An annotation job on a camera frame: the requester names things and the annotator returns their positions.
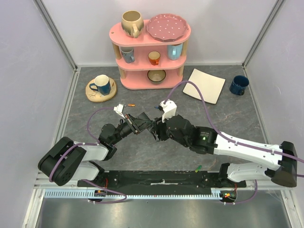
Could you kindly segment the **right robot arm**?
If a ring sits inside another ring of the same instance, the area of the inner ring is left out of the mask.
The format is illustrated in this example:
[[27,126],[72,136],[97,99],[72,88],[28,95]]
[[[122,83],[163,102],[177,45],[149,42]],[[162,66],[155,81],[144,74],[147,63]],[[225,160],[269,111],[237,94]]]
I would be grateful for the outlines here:
[[218,183],[223,187],[246,180],[271,180],[274,184],[297,186],[295,146],[284,141],[271,145],[239,139],[209,127],[192,125],[180,115],[154,121],[151,131],[158,140],[172,139],[198,154],[225,155],[246,160],[221,165]]

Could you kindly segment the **black remote control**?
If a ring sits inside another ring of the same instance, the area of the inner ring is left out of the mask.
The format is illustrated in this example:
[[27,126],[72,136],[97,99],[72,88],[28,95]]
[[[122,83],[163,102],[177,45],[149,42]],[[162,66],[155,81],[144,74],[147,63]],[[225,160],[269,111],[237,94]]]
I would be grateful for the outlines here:
[[148,130],[154,139],[157,141],[157,133],[156,133],[156,122],[155,120],[151,120],[146,113],[142,112],[138,117],[140,121],[139,130],[142,132],[143,130]]

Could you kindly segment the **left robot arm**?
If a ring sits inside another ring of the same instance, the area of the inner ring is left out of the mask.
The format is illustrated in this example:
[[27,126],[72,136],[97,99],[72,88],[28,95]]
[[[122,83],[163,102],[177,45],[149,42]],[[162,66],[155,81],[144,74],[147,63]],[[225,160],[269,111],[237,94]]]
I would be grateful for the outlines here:
[[153,126],[145,113],[137,118],[126,114],[117,127],[113,124],[105,124],[97,142],[75,142],[68,137],[61,138],[38,162],[38,169],[48,176],[50,182],[58,186],[67,184],[74,175],[81,174],[79,165],[88,162],[93,170],[86,176],[94,187],[99,187],[104,182],[104,175],[99,172],[94,160],[107,161],[113,157],[117,148],[115,145],[131,133],[139,134]]

